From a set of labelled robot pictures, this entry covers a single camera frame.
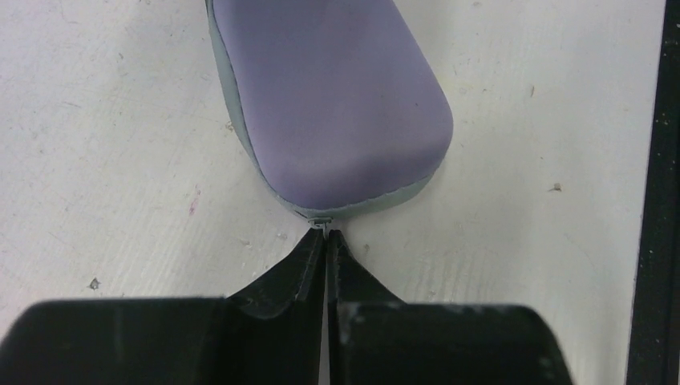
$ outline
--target white table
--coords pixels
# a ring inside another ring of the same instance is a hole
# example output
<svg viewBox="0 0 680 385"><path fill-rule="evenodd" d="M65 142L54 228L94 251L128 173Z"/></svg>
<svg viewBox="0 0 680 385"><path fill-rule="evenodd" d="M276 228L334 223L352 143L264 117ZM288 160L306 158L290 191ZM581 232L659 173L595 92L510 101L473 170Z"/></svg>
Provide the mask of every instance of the white table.
<svg viewBox="0 0 680 385"><path fill-rule="evenodd" d="M623 383L664 1L397 3L454 140L340 224L358 259L407 301L530 305L577 383ZM4 2L0 90L0 334L49 298L231 294L307 230L229 129L202 1Z"/></svg>

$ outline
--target purple cushion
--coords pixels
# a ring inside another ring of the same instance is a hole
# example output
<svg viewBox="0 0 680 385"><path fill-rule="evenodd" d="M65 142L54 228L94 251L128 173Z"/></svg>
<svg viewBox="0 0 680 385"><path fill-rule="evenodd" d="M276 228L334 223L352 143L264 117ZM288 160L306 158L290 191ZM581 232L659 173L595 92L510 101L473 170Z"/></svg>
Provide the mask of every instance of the purple cushion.
<svg viewBox="0 0 680 385"><path fill-rule="evenodd" d="M254 155L284 200L335 209L439 167L451 110L391 0L214 0L213 9Z"/></svg>

